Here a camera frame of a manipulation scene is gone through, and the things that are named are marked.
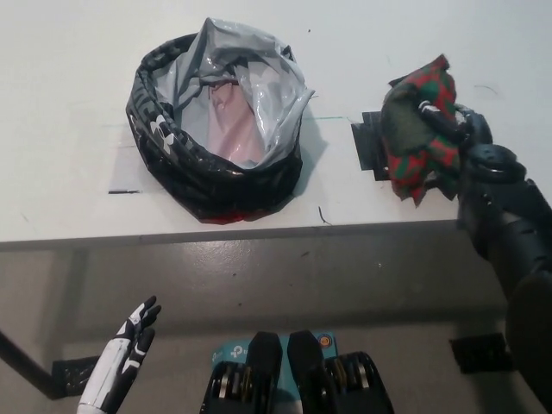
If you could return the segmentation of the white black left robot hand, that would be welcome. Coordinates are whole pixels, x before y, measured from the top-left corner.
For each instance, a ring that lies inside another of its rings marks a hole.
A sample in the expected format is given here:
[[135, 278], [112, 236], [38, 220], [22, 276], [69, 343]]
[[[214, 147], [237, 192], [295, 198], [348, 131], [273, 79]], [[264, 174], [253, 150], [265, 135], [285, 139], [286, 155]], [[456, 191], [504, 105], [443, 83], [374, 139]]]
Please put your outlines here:
[[140, 304], [107, 343], [78, 402], [78, 414], [118, 412], [150, 349], [161, 311], [155, 296]]

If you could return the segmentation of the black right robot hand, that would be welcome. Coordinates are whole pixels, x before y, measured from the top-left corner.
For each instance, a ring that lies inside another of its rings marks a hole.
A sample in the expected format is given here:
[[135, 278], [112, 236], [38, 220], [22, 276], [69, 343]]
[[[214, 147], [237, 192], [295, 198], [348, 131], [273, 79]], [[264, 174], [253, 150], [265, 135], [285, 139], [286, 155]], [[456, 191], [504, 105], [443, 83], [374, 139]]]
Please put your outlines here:
[[454, 116], [449, 118], [427, 100], [417, 106], [421, 118], [456, 146], [466, 148], [475, 144], [492, 144], [492, 133], [483, 115], [458, 103], [453, 108]]

